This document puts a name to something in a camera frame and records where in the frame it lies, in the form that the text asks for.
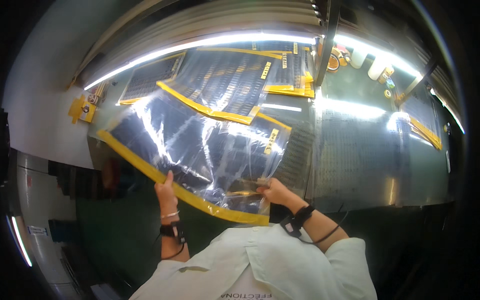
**cable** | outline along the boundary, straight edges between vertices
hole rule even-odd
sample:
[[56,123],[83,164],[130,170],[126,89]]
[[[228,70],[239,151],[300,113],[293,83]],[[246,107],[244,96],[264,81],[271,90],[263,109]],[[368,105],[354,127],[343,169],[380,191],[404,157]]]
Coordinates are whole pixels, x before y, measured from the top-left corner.
[[180,251],[177,252],[177,254],[169,256],[169,257],[162,258],[162,260],[174,258],[175,256],[179,255],[183,251],[183,248],[185,248],[185,244],[181,245],[181,249],[180,249]]
[[300,238],[299,238],[299,240],[300,240],[302,243],[304,243],[304,244],[310,244],[310,245],[316,245],[316,244],[318,244],[318,243],[323,242],[324,240],[326,240],[327,238],[329,238],[337,229],[340,228],[340,225],[342,225],[342,223],[343,223],[343,221],[345,220],[345,218],[347,217],[347,215],[348,215],[348,211],[347,211],[347,213],[343,216],[343,219],[338,223],[338,225],[337,225],[332,231],[330,231],[326,236],[324,236],[323,238],[319,239],[318,241],[308,242],[308,241],[304,241],[304,240],[302,240],[302,239],[300,239]]
[[[153,248],[153,246],[155,246],[155,243],[156,243],[156,241],[158,240],[158,238],[160,237],[160,235],[161,235],[161,233],[159,233],[159,234],[156,236],[155,241],[153,241],[152,248]],[[165,257],[165,258],[161,258],[161,260],[174,258],[175,256],[179,255],[179,254],[183,251],[184,248],[185,248],[185,244],[182,244],[180,251],[178,251],[175,255],[172,255],[172,256],[169,256],[169,257]]]

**yellow tape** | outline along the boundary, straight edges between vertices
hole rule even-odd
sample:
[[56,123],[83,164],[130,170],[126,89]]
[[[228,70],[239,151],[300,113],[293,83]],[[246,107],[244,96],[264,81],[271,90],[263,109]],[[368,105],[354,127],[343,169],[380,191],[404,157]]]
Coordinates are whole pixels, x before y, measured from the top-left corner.
[[273,143],[275,143],[276,137],[278,136],[278,129],[273,128],[270,137],[268,138],[268,144],[265,146],[264,153],[270,154],[272,152]]
[[293,85],[266,85],[265,91],[293,91]]
[[285,129],[288,130],[288,131],[291,131],[291,130],[292,130],[292,128],[291,128],[290,126],[287,126],[287,125],[285,125],[284,123],[279,122],[279,121],[275,120],[275,119],[272,118],[272,117],[269,117],[269,116],[267,116],[267,115],[264,115],[264,114],[261,113],[261,112],[259,112],[259,113],[257,114],[257,117],[262,118],[262,119],[265,119],[265,120],[267,120],[267,121],[270,121],[270,122],[272,122],[272,123],[274,123],[274,124],[277,124],[277,125],[285,128]]
[[261,195],[261,194],[262,193],[252,192],[252,191],[227,192],[227,196],[253,196],[253,195]]
[[260,78],[262,78],[262,79],[267,78],[268,70],[270,69],[271,65],[272,65],[272,63],[267,61],[266,65],[265,65],[265,68],[264,68],[264,71],[262,72],[262,76],[260,76]]
[[268,53],[265,51],[254,51],[254,50],[246,50],[246,49],[235,49],[235,48],[197,48],[197,51],[230,51],[230,52],[240,52],[240,53],[250,53],[250,54],[255,54],[255,55],[263,55],[263,56],[268,56],[268,57],[273,57],[274,59],[281,60],[282,56],[273,54],[273,53]]
[[[190,106],[191,108],[193,108],[193,109],[197,110],[198,112],[201,112],[205,115],[208,115],[208,116],[211,116],[211,117],[222,118],[222,119],[229,120],[229,121],[238,122],[238,123],[245,124],[245,125],[250,125],[250,123],[253,120],[253,117],[241,116],[241,115],[233,114],[233,113],[230,113],[230,112],[217,111],[217,110],[213,110],[211,108],[208,108],[206,106],[203,106],[199,103],[196,103],[193,100],[188,99],[187,97],[185,97],[184,95],[182,95],[182,94],[178,93],[177,91],[173,90],[172,88],[170,88],[168,85],[166,85],[165,83],[163,83],[161,81],[157,81],[156,85],[160,86],[166,92],[172,94],[175,98],[177,98],[181,102],[185,103],[186,105]],[[250,115],[253,114],[252,112],[254,112],[254,109],[255,108],[252,108],[252,110],[250,111]]]
[[172,58],[177,57],[177,56],[185,55],[185,53],[186,53],[186,52],[184,51],[184,52],[182,52],[182,53],[170,55],[170,56],[168,56],[168,57],[165,57],[165,58],[162,58],[162,59],[159,59],[159,60],[155,60],[155,61],[153,61],[153,62],[149,62],[148,64],[145,64],[145,65],[143,65],[143,66],[140,66],[140,67],[138,67],[138,68],[135,68],[135,70],[141,69],[141,68],[146,67],[146,66],[149,66],[149,65],[152,65],[152,64],[157,63],[157,62],[159,62],[159,61],[169,60],[169,59],[172,59]]
[[313,82],[313,77],[308,71],[305,71],[305,82]]
[[[97,135],[102,138],[115,152],[120,154],[128,162],[130,162],[134,167],[139,169],[142,173],[148,176],[151,180],[155,182],[165,182],[167,178],[162,172],[158,169],[141,159],[137,154],[132,152],[129,148],[125,147],[117,141],[110,133],[99,130]],[[257,215],[244,213],[236,210],[225,209],[216,205],[211,204],[208,201],[194,195],[193,193],[187,191],[176,182],[173,183],[173,191],[175,196],[184,202],[190,204],[191,206],[206,212],[212,216],[219,217],[232,222],[246,223],[246,224],[258,224],[261,226],[267,226],[269,216]]]
[[425,137],[432,145],[438,150],[442,149],[442,140],[435,133],[431,132],[426,128],[422,123],[418,122],[416,119],[410,117],[410,123]]
[[302,96],[302,97],[315,97],[315,92],[313,90],[307,91],[303,88],[295,88],[293,91],[268,91],[269,94],[278,94],[278,95],[293,95],[293,96]]
[[282,53],[287,53],[287,54],[292,54],[292,51],[264,51],[266,53],[274,53],[274,54],[282,54]]
[[282,69],[287,68],[287,54],[284,52],[282,53]]
[[120,100],[118,102],[118,104],[120,105],[129,105],[129,104],[133,104],[139,100],[142,100],[144,97],[141,97],[141,98],[134,98],[134,99],[127,99],[127,100]]

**printed sign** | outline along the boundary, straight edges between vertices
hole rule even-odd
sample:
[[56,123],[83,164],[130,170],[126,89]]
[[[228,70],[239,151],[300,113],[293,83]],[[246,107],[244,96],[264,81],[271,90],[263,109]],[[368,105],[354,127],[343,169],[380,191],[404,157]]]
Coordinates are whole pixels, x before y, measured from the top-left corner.
[[37,226],[27,226],[27,228],[28,233],[30,233],[31,235],[48,235],[46,228]]

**label sticker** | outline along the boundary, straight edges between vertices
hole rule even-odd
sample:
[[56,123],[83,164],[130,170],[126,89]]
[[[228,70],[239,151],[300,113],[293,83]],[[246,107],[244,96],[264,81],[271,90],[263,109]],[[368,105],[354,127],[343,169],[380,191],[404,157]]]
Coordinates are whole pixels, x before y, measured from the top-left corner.
[[282,68],[287,68],[287,54],[285,52],[282,52]]
[[262,72],[262,76],[260,78],[262,78],[262,79],[267,78],[268,70],[270,69],[271,65],[272,65],[272,63],[267,61],[267,64],[265,65],[264,71]]
[[273,128],[270,138],[268,139],[268,144],[265,146],[265,154],[270,154],[272,152],[273,144],[275,143],[276,136],[278,135],[278,129]]
[[27,228],[28,233],[30,233],[31,235],[48,235],[46,228],[37,226],[27,226]]

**yellow taped paper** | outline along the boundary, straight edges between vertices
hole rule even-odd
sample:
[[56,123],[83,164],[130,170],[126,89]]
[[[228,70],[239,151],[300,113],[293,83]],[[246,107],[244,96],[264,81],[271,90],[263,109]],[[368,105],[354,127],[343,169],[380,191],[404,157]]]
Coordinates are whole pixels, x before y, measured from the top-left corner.
[[262,79],[267,78],[268,70],[270,69],[271,65],[272,65],[272,63],[267,61],[267,64],[265,65],[264,71],[262,72],[262,76],[260,76],[260,78],[262,78]]
[[267,146],[265,146],[265,150],[264,150],[265,154],[270,154],[270,152],[272,152],[272,147],[273,147],[273,144],[275,143],[277,135],[278,135],[278,129],[273,128],[272,133],[270,134],[270,138],[268,139],[268,144]]

